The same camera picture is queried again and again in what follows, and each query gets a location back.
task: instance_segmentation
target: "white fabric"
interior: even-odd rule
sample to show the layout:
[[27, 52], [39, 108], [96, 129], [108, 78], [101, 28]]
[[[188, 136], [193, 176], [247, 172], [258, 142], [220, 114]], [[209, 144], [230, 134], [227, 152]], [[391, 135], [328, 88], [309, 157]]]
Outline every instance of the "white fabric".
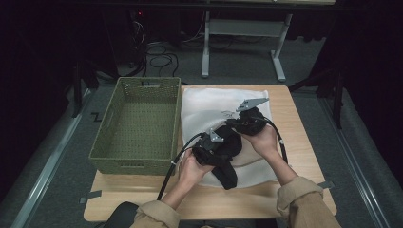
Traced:
[[[226, 119], [237, 119], [235, 110], [246, 99], [269, 98], [264, 91], [220, 89], [220, 88], [187, 88], [182, 95], [182, 139], [187, 143], [193, 136], [201, 132], [210, 132], [224, 124]], [[272, 119], [270, 101], [258, 105], [263, 116]], [[238, 176], [237, 188], [244, 188], [266, 181], [276, 180], [270, 165], [255, 152], [251, 143], [242, 138], [242, 150], [231, 161]], [[204, 176], [200, 185], [222, 187], [212, 174]]]

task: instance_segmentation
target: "sleeve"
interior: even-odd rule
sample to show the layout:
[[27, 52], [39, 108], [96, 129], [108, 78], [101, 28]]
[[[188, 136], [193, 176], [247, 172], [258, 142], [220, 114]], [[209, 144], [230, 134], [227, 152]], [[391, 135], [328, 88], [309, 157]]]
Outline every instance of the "sleeve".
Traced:
[[290, 227], [340, 227], [323, 202], [323, 189], [303, 177], [296, 177], [278, 190], [278, 211]]
[[177, 228], [180, 215], [165, 203], [155, 200], [137, 209], [134, 223], [130, 228]]

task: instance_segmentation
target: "woven plastic basket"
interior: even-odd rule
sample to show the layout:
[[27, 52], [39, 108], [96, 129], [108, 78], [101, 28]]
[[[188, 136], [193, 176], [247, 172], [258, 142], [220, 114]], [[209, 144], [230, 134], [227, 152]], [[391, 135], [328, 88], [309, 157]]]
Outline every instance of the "woven plastic basket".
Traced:
[[89, 159], [104, 174], [165, 175], [177, 155], [179, 78], [120, 78]]

